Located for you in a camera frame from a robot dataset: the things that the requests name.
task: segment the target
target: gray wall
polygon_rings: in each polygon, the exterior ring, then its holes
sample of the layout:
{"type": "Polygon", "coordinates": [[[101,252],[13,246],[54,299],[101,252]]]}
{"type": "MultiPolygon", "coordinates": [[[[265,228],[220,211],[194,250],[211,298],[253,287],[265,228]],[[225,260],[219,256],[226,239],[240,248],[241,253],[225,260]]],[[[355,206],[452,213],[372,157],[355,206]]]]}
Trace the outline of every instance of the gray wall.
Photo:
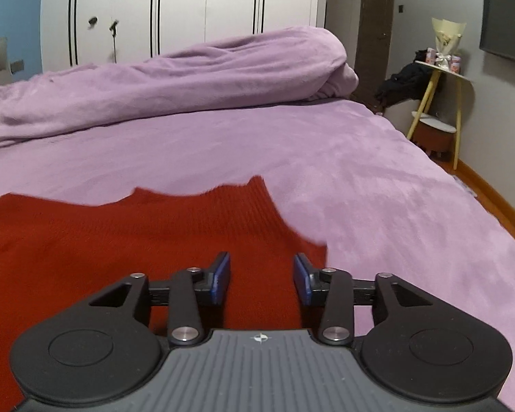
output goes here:
{"type": "MultiPolygon", "coordinates": [[[[515,62],[479,49],[482,14],[483,0],[395,0],[388,75],[411,62],[414,51],[435,46],[431,17],[467,22],[462,69],[473,86],[464,87],[460,158],[515,208],[515,62]]],[[[453,102],[449,82],[434,108],[452,114],[453,102]]]]}

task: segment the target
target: red fabric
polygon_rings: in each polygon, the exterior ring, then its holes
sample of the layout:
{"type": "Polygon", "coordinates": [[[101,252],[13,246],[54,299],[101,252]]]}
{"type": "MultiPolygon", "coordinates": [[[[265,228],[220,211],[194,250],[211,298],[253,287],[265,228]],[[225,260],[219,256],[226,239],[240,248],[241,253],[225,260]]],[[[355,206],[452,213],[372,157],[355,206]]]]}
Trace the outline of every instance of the red fabric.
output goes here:
{"type": "MultiPolygon", "coordinates": [[[[163,279],[223,250],[231,253],[225,326],[299,328],[292,258],[305,252],[320,266],[326,249],[282,221],[259,177],[195,196],[136,189],[103,206],[2,196],[0,412],[22,399],[8,354],[25,329],[132,272],[163,279]]],[[[165,309],[155,310],[151,327],[163,328],[165,309]]]]}

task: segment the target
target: black circular pad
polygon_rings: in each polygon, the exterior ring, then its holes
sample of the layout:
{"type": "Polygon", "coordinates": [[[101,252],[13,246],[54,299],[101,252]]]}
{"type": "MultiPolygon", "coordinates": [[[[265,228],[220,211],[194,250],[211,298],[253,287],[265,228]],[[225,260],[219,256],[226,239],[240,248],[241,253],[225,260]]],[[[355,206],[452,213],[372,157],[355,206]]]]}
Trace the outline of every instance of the black circular pad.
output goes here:
{"type": "Polygon", "coordinates": [[[457,331],[422,330],[410,338],[410,351],[425,363],[454,365],[462,363],[473,353],[473,344],[457,331]]]}
{"type": "Polygon", "coordinates": [[[60,334],[49,347],[57,362],[74,367],[97,364],[113,351],[113,338],[97,330],[71,330],[60,334]]]}
{"type": "Polygon", "coordinates": [[[115,308],[57,315],[23,333],[10,366],[26,396],[77,406],[128,394],[156,369],[160,344],[142,323],[115,308]]]}
{"type": "Polygon", "coordinates": [[[464,312],[401,308],[363,340],[361,359],[380,384],[409,399],[459,404],[496,395],[511,369],[509,343],[464,312]]]}

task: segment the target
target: white wardrobe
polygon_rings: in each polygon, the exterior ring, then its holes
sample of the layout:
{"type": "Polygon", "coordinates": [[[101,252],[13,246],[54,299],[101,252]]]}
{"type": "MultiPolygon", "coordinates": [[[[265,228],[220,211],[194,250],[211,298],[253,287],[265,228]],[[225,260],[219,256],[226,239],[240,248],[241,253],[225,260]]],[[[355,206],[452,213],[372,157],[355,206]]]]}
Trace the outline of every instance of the white wardrobe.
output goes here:
{"type": "Polygon", "coordinates": [[[205,41],[316,26],[324,13],[320,1],[42,0],[42,68],[60,71],[115,57],[138,62],[205,41]]]}

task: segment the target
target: pink can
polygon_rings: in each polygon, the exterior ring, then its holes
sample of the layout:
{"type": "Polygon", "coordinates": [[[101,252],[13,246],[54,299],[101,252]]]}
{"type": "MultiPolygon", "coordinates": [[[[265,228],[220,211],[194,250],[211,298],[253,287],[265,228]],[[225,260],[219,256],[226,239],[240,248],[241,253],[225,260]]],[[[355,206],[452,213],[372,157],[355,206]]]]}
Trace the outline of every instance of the pink can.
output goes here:
{"type": "Polygon", "coordinates": [[[435,65],[435,59],[437,59],[437,50],[434,48],[427,48],[426,63],[435,65]]]}
{"type": "Polygon", "coordinates": [[[450,70],[453,73],[460,74],[462,58],[458,56],[452,56],[452,60],[450,61],[450,70]]]}

